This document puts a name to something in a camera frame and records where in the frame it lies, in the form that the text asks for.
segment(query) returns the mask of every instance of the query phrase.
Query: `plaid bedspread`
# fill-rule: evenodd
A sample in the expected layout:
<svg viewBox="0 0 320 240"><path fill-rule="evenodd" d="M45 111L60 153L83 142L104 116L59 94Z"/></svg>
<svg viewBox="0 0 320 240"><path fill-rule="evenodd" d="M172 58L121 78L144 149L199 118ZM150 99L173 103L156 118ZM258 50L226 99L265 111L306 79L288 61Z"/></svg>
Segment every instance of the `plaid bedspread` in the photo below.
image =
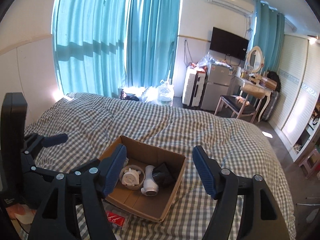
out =
<svg viewBox="0 0 320 240"><path fill-rule="evenodd" d="M192 149L201 145L210 158L238 176L261 174L270 187L295 239L293 203L280 163L259 128L245 121L220 118L213 114L169 106L121 101L99 95L72 93L47 110L25 134L36 132L52 136L67 133L68 142L44 148L39 167L69 172L99 157L119 135L167 149L187 158L187 165L176 198L162 223L131 217L126 231L118 230L122 240L202 239L215 207L205 193L192 161ZM237 208L229 239L236 240L243 198ZM82 239L89 239L82 206L77 207Z"/></svg>

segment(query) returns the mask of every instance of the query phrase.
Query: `black tv screen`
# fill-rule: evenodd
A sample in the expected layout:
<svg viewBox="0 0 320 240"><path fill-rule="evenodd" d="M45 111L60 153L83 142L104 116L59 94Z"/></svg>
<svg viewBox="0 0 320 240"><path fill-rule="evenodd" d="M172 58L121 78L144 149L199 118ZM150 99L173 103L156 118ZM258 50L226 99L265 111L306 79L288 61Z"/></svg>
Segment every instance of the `black tv screen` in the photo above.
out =
<svg viewBox="0 0 320 240"><path fill-rule="evenodd" d="M233 33L213 28L210 50L245 60L249 41Z"/></svg>

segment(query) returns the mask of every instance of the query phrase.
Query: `white suitcase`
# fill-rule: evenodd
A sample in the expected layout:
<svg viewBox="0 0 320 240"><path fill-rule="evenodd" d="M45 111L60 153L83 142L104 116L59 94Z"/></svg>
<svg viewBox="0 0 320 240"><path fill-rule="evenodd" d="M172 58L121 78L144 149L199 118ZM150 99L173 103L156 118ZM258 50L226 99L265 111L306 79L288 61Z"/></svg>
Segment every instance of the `white suitcase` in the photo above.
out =
<svg viewBox="0 0 320 240"><path fill-rule="evenodd" d="M205 72L187 69L184 81L182 103L187 106L199 106L204 86Z"/></svg>

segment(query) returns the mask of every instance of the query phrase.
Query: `white animal-shaped object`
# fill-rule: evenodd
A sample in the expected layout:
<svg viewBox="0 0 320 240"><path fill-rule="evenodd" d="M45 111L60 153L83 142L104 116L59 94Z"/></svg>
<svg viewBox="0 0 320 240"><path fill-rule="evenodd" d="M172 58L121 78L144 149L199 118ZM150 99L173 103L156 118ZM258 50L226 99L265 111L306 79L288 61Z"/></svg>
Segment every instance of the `white animal-shaped object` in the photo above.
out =
<svg viewBox="0 0 320 240"><path fill-rule="evenodd" d="M123 185L128 185L128 186L138 185L140 174L141 174L141 171L136 171L129 168L128 171L124 171L121 182Z"/></svg>

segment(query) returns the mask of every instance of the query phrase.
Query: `air conditioner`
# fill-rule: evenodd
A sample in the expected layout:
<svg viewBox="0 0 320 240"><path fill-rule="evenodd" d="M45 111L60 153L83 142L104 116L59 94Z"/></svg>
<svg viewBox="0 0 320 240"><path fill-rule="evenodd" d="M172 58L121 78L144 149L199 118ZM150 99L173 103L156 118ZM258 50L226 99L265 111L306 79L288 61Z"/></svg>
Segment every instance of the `air conditioner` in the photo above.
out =
<svg viewBox="0 0 320 240"><path fill-rule="evenodd" d="M209 3L227 8L250 17L254 12L254 5L243 0L208 0Z"/></svg>

